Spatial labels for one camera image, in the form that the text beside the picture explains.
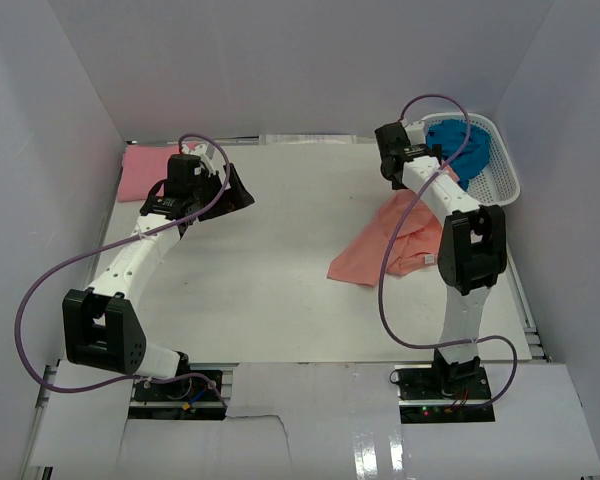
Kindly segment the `salmon orange t shirt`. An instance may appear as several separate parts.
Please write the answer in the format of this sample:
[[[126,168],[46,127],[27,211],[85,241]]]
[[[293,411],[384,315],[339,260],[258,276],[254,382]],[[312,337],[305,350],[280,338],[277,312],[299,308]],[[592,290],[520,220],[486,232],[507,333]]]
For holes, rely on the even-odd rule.
[[[330,264],[330,280],[375,287],[385,255],[386,272],[405,276],[437,262],[442,226],[419,201],[404,221],[400,218],[415,198],[411,190],[395,192],[370,223]]]

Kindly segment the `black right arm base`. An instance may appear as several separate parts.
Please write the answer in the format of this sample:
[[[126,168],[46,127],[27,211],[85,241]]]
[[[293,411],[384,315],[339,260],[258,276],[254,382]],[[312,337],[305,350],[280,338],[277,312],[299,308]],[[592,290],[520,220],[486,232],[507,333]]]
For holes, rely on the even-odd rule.
[[[397,387],[403,425],[492,423],[496,420],[484,367],[458,386],[444,389],[431,368],[396,368],[389,375]]]

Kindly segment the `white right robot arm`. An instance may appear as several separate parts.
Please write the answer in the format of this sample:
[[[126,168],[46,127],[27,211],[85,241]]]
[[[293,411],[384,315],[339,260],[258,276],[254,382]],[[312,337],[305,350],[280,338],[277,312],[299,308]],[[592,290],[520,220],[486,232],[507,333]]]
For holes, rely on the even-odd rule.
[[[445,157],[439,146],[428,146],[422,126],[396,121],[375,130],[381,174],[394,188],[415,193],[406,212],[423,202],[442,226],[437,265],[447,294],[442,334],[431,347],[431,376],[446,396],[465,389],[479,372],[484,306],[507,266],[502,208],[481,204],[447,173],[467,146],[470,133],[466,124],[459,147]]]

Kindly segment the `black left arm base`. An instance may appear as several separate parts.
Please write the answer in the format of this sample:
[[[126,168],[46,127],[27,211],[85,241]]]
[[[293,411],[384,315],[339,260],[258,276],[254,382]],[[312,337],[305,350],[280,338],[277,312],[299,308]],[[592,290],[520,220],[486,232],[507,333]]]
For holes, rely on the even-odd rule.
[[[134,384],[128,418],[134,420],[221,421],[226,408],[209,386],[213,384],[224,400],[230,397],[230,374],[219,369],[197,370],[199,377],[164,385],[139,381]]]

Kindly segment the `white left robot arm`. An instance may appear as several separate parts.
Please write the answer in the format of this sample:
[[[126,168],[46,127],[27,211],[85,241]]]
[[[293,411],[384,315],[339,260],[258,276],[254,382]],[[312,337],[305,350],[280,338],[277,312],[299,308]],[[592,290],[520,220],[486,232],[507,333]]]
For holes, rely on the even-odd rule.
[[[66,354],[70,362],[122,375],[169,379],[184,371],[185,356],[151,343],[135,308],[166,254],[194,222],[254,204],[233,163],[222,172],[208,158],[175,154],[167,175],[149,190],[131,242],[84,290],[63,299]]]

